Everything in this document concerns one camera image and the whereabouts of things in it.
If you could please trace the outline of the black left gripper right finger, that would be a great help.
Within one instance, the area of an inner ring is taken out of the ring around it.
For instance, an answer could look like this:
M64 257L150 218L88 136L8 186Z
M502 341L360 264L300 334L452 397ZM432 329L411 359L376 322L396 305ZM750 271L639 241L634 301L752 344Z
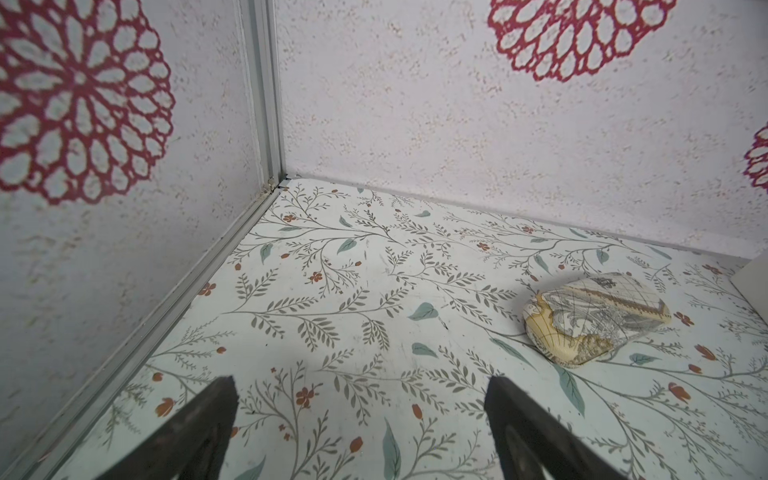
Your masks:
M492 376L484 400L506 479L622 479L528 394Z

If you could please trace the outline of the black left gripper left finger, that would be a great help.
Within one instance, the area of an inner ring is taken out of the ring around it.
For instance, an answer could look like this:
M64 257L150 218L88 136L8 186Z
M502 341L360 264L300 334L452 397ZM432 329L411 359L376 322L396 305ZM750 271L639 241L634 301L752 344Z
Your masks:
M234 378L216 378L100 478L217 479L229 446L238 400Z

